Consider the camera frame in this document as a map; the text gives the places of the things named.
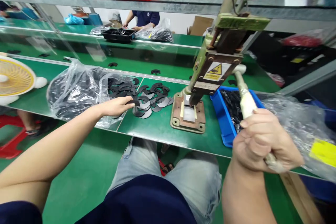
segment green workbench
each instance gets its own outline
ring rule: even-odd
[[[50,55],[43,59],[63,62],[63,57],[66,56],[77,58],[87,65],[104,68],[109,63],[116,62],[117,70],[151,74],[151,70],[159,69],[162,77],[182,80],[189,80],[193,74],[192,67],[199,52],[199,48],[143,42],[118,44],[78,35],[63,35],[63,39],[71,45],[73,52],[54,33],[3,28],[0,32],[0,51],[19,50],[21,52],[18,55],[35,58],[48,53]],[[247,66],[244,79],[250,89],[268,93],[280,90],[250,56],[246,56],[242,64]],[[229,76],[223,85],[230,86],[229,80],[234,79],[234,76]]]
[[[39,29],[39,30],[52,30],[47,22],[44,21],[33,21],[33,20],[22,20],[22,19],[7,19],[6,22],[0,22],[1,26],[17,27],[17,28],[29,28],[29,29]],[[90,31],[97,27],[85,24],[64,24],[55,23],[56,28],[65,33],[74,34],[90,34]],[[164,42],[165,44],[176,44],[185,46],[197,46],[200,47],[203,42],[203,37],[193,36],[193,35],[183,35],[183,34],[173,34],[174,42]]]
[[[29,66],[35,72],[36,76],[45,77],[48,82],[52,81],[59,73],[67,69],[65,65],[39,62],[30,59],[17,60]],[[159,82],[158,80],[151,79],[149,76],[145,78],[138,77],[138,79],[140,81],[139,86],[152,86],[154,83]],[[185,87],[183,84],[175,83],[174,80],[170,82],[160,80],[160,82],[170,88],[170,96],[180,92]],[[53,115],[47,104],[46,91],[47,86],[41,89],[34,89],[24,94],[23,97],[11,103],[9,106],[14,109],[21,109],[52,117]],[[202,100],[204,102],[206,119],[206,131],[204,134],[195,134],[171,128],[170,116],[172,106],[167,106],[158,113],[152,113],[147,119],[137,118],[131,111],[128,111],[123,120],[116,120],[108,130],[186,149],[212,153],[229,158],[232,157],[232,149],[224,146],[222,143],[221,131],[212,101],[209,96],[204,96]],[[297,168],[294,171],[308,176],[315,176],[303,168]]]

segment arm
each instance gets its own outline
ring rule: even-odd
[[[135,26],[135,27],[132,28],[132,30],[140,31],[144,27],[154,28],[155,26],[157,26],[159,24],[159,22],[160,22],[160,13],[159,12],[152,12],[152,16],[151,16],[150,22],[148,24],[146,24],[145,26]]]
[[[233,141],[233,155],[222,188],[226,224],[275,224],[268,202],[264,172],[269,152],[286,170],[303,164],[303,158],[278,119],[266,109],[256,109],[240,125],[244,129]]]
[[[130,23],[130,21],[131,21],[133,18],[134,18],[134,13],[133,13],[132,10],[130,10],[130,11],[129,11],[129,14],[128,14],[127,18],[126,18],[126,21],[125,21],[125,23],[122,25],[122,27],[123,27],[124,29],[127,29],[128,24]]]
[[[222,188],[224,223],[276,224],[267,199],[264,174],[232,159]]]
[[[0,204],[28,201],[42,212],[52,180],[68,165],[98,120],[134,107],[126,104],[130,100],[132,97],[116,98],[93,106],[31,146],[0,173]]]

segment jeans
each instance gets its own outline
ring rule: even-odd
[[[132,138],[119,161],[107,192],[140,175],[160,176],[181,192],[197,223],[211,223],[221,198],[222,175],[219,173],[216,157],[201,152],[189,152],[163,177],[157,156],[156,142]]]

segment hand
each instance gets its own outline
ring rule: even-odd
[[[113,100],[106,101],[94,106],[103,116],[120,116],[126,110],[131,109],[135,106],[134,103],[126,104],[127,102],[133,100],[132,96],[114,98]]]
[[[141,30],[141,28],[142,28],[142,27],[139,27],[139,26],[134,26],[134,27],[132,28],[132,30],[140,31],[140,30]]]
[[[266,109],[255,109],[253,115],[241,121],[244,128],[233,141],[233,157],[252,171],[272,172],[264,161],[271,151],[285,170],[304,164],[291,137],[277,117]]]

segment worker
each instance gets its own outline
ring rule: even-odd
[[[135,16],[138,17],[138,21],[137,21],[136,26],[133,27],[132,30],[136,30],[136,31],[140,31],[145,26],[154,28],[160,22],[159,12],[131,10],[128,14],[128,17],[125,23],[122,25],[122,28],[128,29],[128,24]]]
[[[11,112],[15,113],[15,110],[0,106],[0,115]],[[37,123],[35,120],[35,114],[33,113],[24,110],[16,110],[16,113],[24,125],[28,138],[36,138],[44,133],[47,133],[53,130],[58,123],[55,119],[48,119]]]
[[[10,9],[11,7],[6,4],[4,1],[0,1],[0,16],[7,17],[6,10]]]
[[[127,102],[132,99],[115,98],[88,108],[5,168],[0,173],[0,222],[42,223],[52,180],[68,165],[98,120],[131,109],[134,104]],[[264,158],[272,150],[286,170],[302,165],[303,158],[268,110],[254,110],[241,126],[244,129],[233,142],[222,187],[224,222],[274,224],[263,173],[271,170]],[[77,223],[211,223],[220,201],[221,181],[216,157],[201,152],[190,152],[162,177],[156,143],[132,138],[104,201]]]

